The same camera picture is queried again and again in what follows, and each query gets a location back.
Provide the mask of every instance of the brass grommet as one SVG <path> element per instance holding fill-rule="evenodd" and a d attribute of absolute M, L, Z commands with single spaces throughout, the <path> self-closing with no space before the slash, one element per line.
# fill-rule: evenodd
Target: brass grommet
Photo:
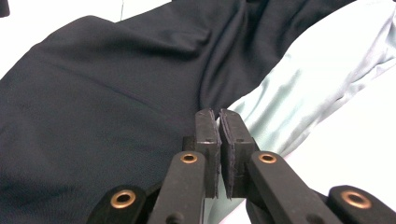
<path fill-rule="evenodd" d="M 196 161 L 198 161 L 198 157 L 195 156 L 194 154 L 188 153 L 188 154 L 184 154 L 183 156 L 181 156 L 180 158 L 184 163 L 194 163 Z"/>
<path fill-rule="evenodd" d="M 275 163 L 276 162 L 276 157 L 269 153 L 260 154 L 259 159 L 260 159 L 260 161 L 265 162 L 265 163 Z"/>
<path fill-rule="evenodd" d="M 110 202 L 111 206 L 113 206 L 114 208 L 121 209 L 133 204 L 135 199 L 136 195 L 133 191 L 129 189 L 123 189 L 114 194 Z"/>
<path fill-rule="evenodd" d="M 345 190 L 341 193 L 341 197 L 352 206 L 367 209 L 371 208 L 372 203 L 368 200 L 364 195 L 353 191 L 353 190 Z"/>

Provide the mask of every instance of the wrinkled fabric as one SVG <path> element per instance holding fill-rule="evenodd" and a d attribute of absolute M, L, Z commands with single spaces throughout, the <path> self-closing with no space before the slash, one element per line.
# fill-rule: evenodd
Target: wrinkled fabric
<path fill-rule="evenodd" d="M 297 38 L 261 85 L 228 109 L 241 115 L 261 150 L 287 155 L 319 122 L 396 66 L 395 12 L 390 0 L 361 0 L 337 10 Z M 240 202 L 219 199 L 212 223 Z"/>
<path fill-rule="evenodd" d="M 256 88 L 343 1 L 175 1 L 74 21 L 0 81 L 0 223 L 84 223 L 118 185 L 161 182 L 195 112 Z"/>

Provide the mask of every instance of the light blue fabric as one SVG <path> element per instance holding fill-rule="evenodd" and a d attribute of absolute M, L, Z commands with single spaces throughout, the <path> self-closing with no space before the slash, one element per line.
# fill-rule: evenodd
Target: light blue fabric
<path fill-rule="evenodd" d="M 396 65 L 395 10 L 390 0 L 360 0 L 335 11 L 297 38 L 261 85 L 228 109 L 241 115 L 261 150 L 287 155 Z M 213 204 L 208 223 L 219 223 L 242 202 L 225 202 L 224 191 L 206 205 Z"/>

